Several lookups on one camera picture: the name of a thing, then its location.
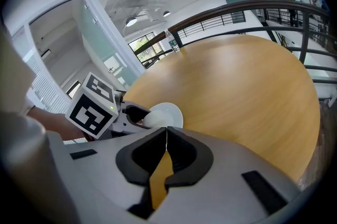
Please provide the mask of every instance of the staircase railing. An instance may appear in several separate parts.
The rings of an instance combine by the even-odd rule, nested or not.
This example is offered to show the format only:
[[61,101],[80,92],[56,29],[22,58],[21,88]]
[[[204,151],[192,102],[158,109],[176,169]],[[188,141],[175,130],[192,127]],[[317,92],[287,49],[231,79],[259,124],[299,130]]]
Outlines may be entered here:
[[[321,54],[325,56],[330,56],[337,59],[337,38],[334,36],[334,26],[332,24],[330,13],[309,5],[303,2],[290,1],[290,0],[249,0],[242,1],[233,4],[223,5],[217,8],[210,9],[208,11],[201,12],[196,14],[190,18],[187,18],[170,28],[168,30],[175,37],[179,47],[183,47],[194,43],[198,40],[194,40],[189,43],[183,44],[181,41],[181,37],[187,37],[186,29],[191,27],[197,27],[197,24],[204,24],[205,21],[220,21],[220,17],[225,15],[240,13],[243,11],[251,11],[254,9],[259,10],[259,14],[264,18],[265,21],[274,21],[279,23],[281,26],[265,26],[265,27],[249,27],[242,28],[239,30],[232,30],[228,32],[223,32],[220,34],[210,35],[204,38],[200,38],[198,40],[202,40],[209,37],[220,36],[220,35],[229,35],[229,34],[243,34],[248,32],[258,32],[258,31],[293,31],[302,33],[302,43],[300,47],[286,47],[291,52],[300,52],[299,60],[304,64],[305,57],[307,53],[313,54]],[[294,10],[296,12],[296,16],[290,21],[290,11]],[[308,49],[309,38],[314,39],[321,44],[327,51],[321,50],[313,50]],[[141,48],[137,50],[136,53],[141,53],[146,50],[148,47],[153,44],[165,39],[165,33],[161,32],[156,35],[153,39],[143,45]],[[165,51],[160,53],[146,61],[154,61],[154,59],[159,56],[169,53],[172,50]],[[333,71],[337,72],[337,69],[332,69],[330,67],[323,66],[306,66],[307,69],[315,69],[315,70],[324,70],[324,71]],[[336,80],[317,80],[316,83],[332,83],[337,84]]]

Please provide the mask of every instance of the person's hand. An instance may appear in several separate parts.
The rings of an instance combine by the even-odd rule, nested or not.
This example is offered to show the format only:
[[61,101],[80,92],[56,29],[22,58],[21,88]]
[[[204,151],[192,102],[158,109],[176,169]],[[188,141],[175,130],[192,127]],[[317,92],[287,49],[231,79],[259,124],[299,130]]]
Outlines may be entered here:
[[55,124],[53,129],[50,130],[59,133],[63,140],[74,140],[84,137],[82,130],[71,123],[64,114],[53,114],[53,120]]
[[84,134],[82,130],[72,124],[64,114],[50,113],[41,110],[37,107],[33,107],[27,115],[40,122],[46,130],[57,132],[61,135],[62,140],[74,140],[83,138]]

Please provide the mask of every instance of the round table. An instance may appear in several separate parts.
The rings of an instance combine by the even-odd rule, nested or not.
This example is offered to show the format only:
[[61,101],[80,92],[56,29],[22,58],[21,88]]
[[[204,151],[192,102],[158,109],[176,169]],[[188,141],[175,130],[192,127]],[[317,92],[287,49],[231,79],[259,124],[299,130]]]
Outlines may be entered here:
[[302,63],[250,35],[207,38],[171,53],[131,86],[125,100],[177,105],[184,128],[242,144],[297,181],[319,134],[320,110]]

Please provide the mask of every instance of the metal railing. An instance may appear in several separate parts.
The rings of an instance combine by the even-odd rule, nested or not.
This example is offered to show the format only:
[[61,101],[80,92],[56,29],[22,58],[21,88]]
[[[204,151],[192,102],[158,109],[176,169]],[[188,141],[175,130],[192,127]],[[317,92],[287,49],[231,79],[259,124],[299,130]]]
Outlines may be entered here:
[[178,35],[180,39],[184,37],[188,37],[195,33],[206,31],[208,29],[217,27],[217,26],[225,26],[227,24],[234,24],[234,23],[244,23],[246,18],[244,16],[243,11],[221,15],[209,20],[205,20],[203,22],[191,25],[185,29],[178,31]]
[[[237,12],[243,12],[248,10],[258,10],[258,13],[261,17],[264,17],[265,21],[274,21],[279,23],[281,26],[264,26],[264,27],[250,27],[243,28],[239,30],[233,30],[228,32],[223,32],[220,34],[206,36],[204,38],[200,38],[198,40],[194,40],[192,42],[183,44],[181,42],[181,36],[183,37],[186,33],[186,30],[192,33],[191,28],[198,27],[198,24],[201,23],[202,27],[204,26],[204,22],[206,21],[218,21],[220,18],[225,15]],[[296,17],[290,18],[290,11],[295,11]],[[305,57],[308,53],[312,54],[320,54],[329,57],[333,57],[337,59],[337,38],[332,34],[333,27],[330,13],[324,11],[321,8],[302,3],[297,1],[290,0],[249,0],[243,2],[237,2],[233,4],[227,4],[220,6],[218,8],[210,9],[209,11],[201,12],[195,16],[192,16],[172,27],[168,30],[175,37],[179,47],[183,47],[186,45],[190,45],[196,41],[214,37],[221,35],[229,35],[229,34],[242,34],[248,32],[258,32],[258,31],[268,31],[268,32],[276,32],[277,37],[282,43],[282,36],[277,33],[277,31],[293,31],[302,33],[302,43],[300,47],[287,47],[291,52],[300,52],[299,60],[304,64]],[[319,43],[322,45],[322,42],[327,49],[327,51],[322,50],[313,50],[308,48],[309,38],[318,39]],[[150,40],[147,44],[142,46],[145,50],[147,46],[151,46],[161,40],[165,39],[165,33],[161,32],[159,35]],[[162,54],[158,54],[146,61],[154,60],[161,56]],[[329,72],[337,72],[337,69],[325,66],[311,66],[304,65],[307,69],[315,69],[315,70],[323,70]],[[314,83],[330,83],[337,84],[336,80],[318,80],[313,79]]]

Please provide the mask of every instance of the person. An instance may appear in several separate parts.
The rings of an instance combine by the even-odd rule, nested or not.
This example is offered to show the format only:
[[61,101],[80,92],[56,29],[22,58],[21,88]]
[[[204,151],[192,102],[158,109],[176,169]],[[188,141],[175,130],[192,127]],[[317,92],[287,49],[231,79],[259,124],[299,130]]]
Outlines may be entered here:
[[292,27],[293,25],[295,25],[297,27],[296,24],[296,11],[294,9],[289,9],[289,14],[290,14],[290,26]]
[[316,7],[320,7],[318,0],[309,0],[310,4]]
[[[0,0],[1,8],[6,0]],[[39,109],[25,97],[34,73],[16,54],[10,44],[3,20],[0,23],[0,111],[17,112],[40,122],[46,130],[55,131],[63,140],[83,138],[83,132],[70,123],[64,114],[54,114]]]

